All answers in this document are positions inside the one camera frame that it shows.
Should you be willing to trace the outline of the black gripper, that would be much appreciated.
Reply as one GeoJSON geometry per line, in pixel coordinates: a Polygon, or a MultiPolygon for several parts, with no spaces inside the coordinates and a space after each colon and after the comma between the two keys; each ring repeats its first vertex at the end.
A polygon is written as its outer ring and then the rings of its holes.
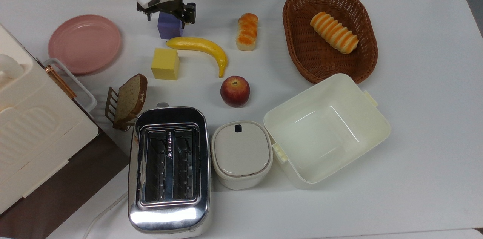
{"type": "Polygon", "coordinates": [[[151,15],[157,12],[182,16],[182,29],[185,29],[185,25],[187,24],[195,24],[195,3],[184,4],[183,0],[171,0],[167,2],[162,2],[152,5],[148,8],[143,8],[140,4],[137,4],[137,11],[143,12],[147,16],[147,21],[151,21],[151,15]]]}

